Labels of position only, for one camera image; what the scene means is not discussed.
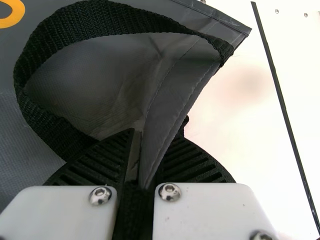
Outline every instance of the gray fabric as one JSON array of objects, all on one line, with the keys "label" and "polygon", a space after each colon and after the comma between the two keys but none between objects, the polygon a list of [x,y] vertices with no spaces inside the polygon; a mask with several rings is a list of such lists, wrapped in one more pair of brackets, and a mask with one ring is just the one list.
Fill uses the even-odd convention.
[{"label": "gray fabric", "polygon": [[[14,99],[12,72],[37,24],[74,2],[77,0],[24,0],[26,13],[21,22],[0,30],[1,110],[5,106],[0,116],[0,142],[12,147],[8,152],[5,144],[0,146],[0,211],[18,191],[42,184],[63,164],[23,120]],[[165,15],[235,47],[250,32],[195,0],[115,2]],[[150,33],[99,37],[52,56],[32,76],[27,90],[41,106],[98,140],[128,127],[142,132],[139,182],[147,187],[192,104],[218,69],[217,60],[217,51],[196,36]],[[17,180],[11,181],[3,173]]]}]

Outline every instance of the orange letter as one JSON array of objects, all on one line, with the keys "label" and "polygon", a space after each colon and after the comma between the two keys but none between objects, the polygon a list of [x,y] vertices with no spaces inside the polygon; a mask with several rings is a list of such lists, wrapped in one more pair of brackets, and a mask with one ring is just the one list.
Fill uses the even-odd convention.
[{"label": "orange letter", "polygon": [[25,15],[25,5],[20,0],[0,0],[12,8],[12,13],[6,18],[0,18],[0,29],[5,29],[16,25]]}]

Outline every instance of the black ribbed rubber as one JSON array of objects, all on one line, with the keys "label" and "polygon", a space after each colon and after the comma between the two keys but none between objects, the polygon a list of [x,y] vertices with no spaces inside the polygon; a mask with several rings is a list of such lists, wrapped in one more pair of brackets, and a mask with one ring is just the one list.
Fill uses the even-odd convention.
[{"label": "black ribbed rubber", "polygon": [[44,185],[101,186],[107,184],[121,192],[126,176],[130,147],[135,130],[129,128],[110,136],[69,161]]},{"label": "black ribbed rubber", "polygon": [[230,173],[210,154],[176,136],[157,173],[157,183],[235,183]]}]

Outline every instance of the silver bolt head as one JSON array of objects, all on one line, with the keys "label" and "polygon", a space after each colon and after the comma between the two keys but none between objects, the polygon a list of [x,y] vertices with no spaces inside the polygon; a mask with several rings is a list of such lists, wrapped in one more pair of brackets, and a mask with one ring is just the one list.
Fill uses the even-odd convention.
[{"label": "silver bolt head", "polygon": [[166,202],[175,202],[181,197],[181,189],[173,183],[166,183],[159,188],[159,196]]},{"label": "silver bolt head", "polygon": [[112,196],[112,191],[105,186],[99,186],[92,190],[89,195],[89,202],[91,205],[98,206],[106,204]]},{"label": "silver bolt head", "polygon": [[257,231],[255,234],[252,235],[250,240],[276,240],[276,239],[270,236],[266,232]]}]

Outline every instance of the white panel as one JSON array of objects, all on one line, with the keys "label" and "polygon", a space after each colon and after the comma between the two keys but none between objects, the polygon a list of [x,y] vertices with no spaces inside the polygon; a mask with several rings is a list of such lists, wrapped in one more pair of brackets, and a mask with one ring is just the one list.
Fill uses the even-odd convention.
[{"label": "white panel", "polygon": [[[317,239],[251,2],[206,2],[251,27],[252,32],[202,91],[188,114],[186,137],[217,158],[238,183],[252,188],[280,239]],[[316,179],[320,1],[256,2],[310,189],[320,209]]]},{"label": "white panel", "polygon": [[117,191],[99,206],[89,203],[95,186],[34,186],[21,191],[0,215],[5,240],[111,240]]},{"label": "white panel", "polygon": [[176,183],[181,197],[155,190],[153,240],[249,240],[255,231],[276,237],[252,190],[236,183]]}]

